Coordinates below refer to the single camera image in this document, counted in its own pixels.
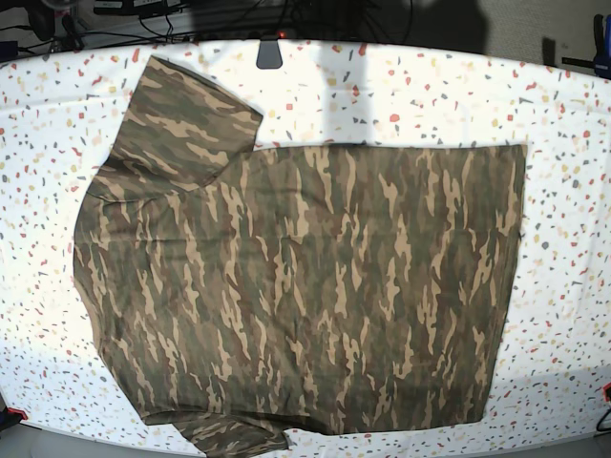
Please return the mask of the camouflage T-shirt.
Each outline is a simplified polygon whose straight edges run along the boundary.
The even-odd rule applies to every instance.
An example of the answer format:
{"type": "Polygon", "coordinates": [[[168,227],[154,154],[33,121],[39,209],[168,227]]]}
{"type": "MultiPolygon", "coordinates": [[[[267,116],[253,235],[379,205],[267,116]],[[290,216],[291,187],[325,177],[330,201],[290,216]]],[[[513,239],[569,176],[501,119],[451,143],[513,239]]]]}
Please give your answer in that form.
{"type": "Polygon", "coordinates": [[[481,420],[527,149],[259,150],[256,110],[151,58],[74,231],[95,348],[210,457],[481,420]]]}

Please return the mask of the speckled white tablecloth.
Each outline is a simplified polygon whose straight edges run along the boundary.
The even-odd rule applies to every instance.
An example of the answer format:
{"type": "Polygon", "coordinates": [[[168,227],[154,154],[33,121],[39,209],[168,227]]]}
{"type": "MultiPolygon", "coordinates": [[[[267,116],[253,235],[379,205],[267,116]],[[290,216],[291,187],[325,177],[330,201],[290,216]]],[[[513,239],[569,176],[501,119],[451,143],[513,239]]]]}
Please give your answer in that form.
{"type": "Polygon", "coordinates": [[[195,455],[144,425],[92,343],[72,280],[80,202],[151,56],[257,108],[262,147],[324,141],[529,146],[515,288],[485,418],[429,431],[292,431],[293,457],[440,457],[592,435],[610,379],[610,85],[460,52],[256,41],[123,47],[1,68],[1,394],[31,426],[138,451],[195,455]]]}

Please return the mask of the red clamp left corner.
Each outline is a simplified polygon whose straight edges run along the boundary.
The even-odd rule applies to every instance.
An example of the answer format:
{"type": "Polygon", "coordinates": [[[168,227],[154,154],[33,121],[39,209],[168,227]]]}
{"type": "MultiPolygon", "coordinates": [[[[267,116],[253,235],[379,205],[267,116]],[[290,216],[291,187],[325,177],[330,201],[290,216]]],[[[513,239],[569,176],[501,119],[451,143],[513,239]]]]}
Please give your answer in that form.
{"type": "Polygon", "coordinates": [[[8,407],[7,412],[13,416],[19,417],[21,421],[25,421],[28,419],[27,414],[23,410],[8,407]]]}

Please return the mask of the black power strip red light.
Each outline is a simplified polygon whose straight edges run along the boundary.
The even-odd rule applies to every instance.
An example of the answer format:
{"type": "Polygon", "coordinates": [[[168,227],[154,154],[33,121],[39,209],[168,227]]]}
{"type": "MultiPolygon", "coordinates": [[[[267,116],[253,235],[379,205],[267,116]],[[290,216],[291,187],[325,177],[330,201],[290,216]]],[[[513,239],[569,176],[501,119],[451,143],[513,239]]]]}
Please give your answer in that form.
{"type": "Polygon", "coordinates": [[[278,31],[264,30],[232,30],[232,31],[193,31],[190,33],[173,33],[169,40],[172,43],[200,42],[217,40],[265,40],[272,38],[294,38],[296,32],[290,28],[282,28],[278,31]]]}

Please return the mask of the red clamp right corner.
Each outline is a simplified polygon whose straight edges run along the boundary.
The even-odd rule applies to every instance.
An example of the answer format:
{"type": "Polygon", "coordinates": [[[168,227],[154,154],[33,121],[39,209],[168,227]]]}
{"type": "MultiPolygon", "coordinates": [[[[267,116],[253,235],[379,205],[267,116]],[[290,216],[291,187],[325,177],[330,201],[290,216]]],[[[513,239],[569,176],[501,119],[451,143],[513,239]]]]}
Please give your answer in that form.
{"type": "Polygon", "coordinates": [[[611,383],[608,383],[607,385],[605,385],[602,390],[603,390],[604,400],[607,403],[610,403],[611,402],[611,383]]]}

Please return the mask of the red clamp corner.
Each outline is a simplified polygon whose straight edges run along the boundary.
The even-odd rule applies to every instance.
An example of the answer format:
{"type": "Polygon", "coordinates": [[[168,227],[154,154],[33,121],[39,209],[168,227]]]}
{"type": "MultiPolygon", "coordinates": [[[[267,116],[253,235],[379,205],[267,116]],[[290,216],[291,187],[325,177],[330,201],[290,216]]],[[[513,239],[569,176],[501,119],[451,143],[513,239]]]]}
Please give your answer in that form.
{"type": "Polygon", "coordinates": [[[608,383],[607,385],[605,385],[602,390],[603,390],[604,400],[607,403],[610,403],[611,402],[611,383],[608,383]]]}
{"type": "Polygon", "coordinates": [[[8,407],[7,412],[13,416],[19,417],[21,421],[25,421],[28,419],[27,414],[23,410],[8,407]]]}

